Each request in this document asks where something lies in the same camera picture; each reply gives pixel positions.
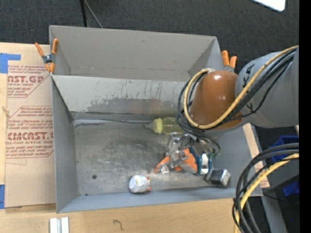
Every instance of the wooden table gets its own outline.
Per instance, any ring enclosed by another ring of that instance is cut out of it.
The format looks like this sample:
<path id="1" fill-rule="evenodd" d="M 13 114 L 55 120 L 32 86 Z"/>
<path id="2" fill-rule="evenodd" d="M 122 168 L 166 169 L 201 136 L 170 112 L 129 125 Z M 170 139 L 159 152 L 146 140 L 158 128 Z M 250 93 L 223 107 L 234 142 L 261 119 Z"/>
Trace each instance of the wooden table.
<path id="1" fill-rule="evenodd" d="M 6 80 L 0 74 L 0 184 L 5 183 Z M 69 217 L 71 233 L 228 233 L 233 231 L 232 205 L 232 199 L 222 199 L 66 214 L 57 214 L 55 204 L 27 206 L 0 210 L 0 232 L 48 233 L 50 218 Z"/>

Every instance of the metal bracket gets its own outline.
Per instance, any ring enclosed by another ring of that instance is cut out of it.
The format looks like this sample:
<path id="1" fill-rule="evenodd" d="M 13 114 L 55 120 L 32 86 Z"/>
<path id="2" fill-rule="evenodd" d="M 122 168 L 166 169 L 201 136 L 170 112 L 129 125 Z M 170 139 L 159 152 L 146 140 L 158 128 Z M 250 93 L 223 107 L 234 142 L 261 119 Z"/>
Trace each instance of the metal bracket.
<path id="1" fill-rule="evenodd" d="M 69 233 L 69 217 L 51 218 L 49 233 Z"/>

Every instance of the gray metal bin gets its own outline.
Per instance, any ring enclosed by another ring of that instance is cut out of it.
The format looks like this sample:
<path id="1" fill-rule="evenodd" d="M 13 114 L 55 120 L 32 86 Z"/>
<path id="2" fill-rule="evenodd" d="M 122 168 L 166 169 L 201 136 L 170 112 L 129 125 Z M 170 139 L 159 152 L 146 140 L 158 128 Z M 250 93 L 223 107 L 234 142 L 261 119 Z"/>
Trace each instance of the gray metal bin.
<path id="1" fill-rule="evenodd" d="M 55 38 L 57 212 L 234 197 L 251 159 L 242 128 L 219 136 L 214 165 L 231 173 L 221 188 L 189 173 L 155 174 L 168 136 L 142 124 L 174 117 L 185 82 L 202 68 L 223 68 L 214 36 L 51 26 Z M 151 179 L 149 193 L 128 191 L 134 174 Z"/>

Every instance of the cardboard sheet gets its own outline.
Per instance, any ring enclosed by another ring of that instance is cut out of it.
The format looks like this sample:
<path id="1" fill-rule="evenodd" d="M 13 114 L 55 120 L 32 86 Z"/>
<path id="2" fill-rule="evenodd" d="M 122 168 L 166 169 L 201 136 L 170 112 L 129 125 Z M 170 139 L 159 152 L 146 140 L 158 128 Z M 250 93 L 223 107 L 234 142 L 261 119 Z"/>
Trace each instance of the cardboard sheet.
<path id="1" fill-rule="evenodd" d="M 34 44 L 1 43 L 0 52 L 20 55 L 8 61 L 4 206 L 55 203 L 50 74 Z"/>

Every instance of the bin floor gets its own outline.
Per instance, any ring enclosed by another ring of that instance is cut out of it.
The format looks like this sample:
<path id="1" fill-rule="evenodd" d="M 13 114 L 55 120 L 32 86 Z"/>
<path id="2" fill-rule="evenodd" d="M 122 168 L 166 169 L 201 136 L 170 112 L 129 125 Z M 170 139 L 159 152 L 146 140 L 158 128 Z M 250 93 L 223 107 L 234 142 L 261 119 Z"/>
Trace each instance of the bin floor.
<path id="1" fill-rule="evenodd" d="M 210 186 L 203 176 L 185 171 L 155 174 L 167 151 L 167 135 L 142 124 L 85 122 L 74 127 L 79 194 L 127 192 L 132 175 L 149 177 L 152 190 Z"/>

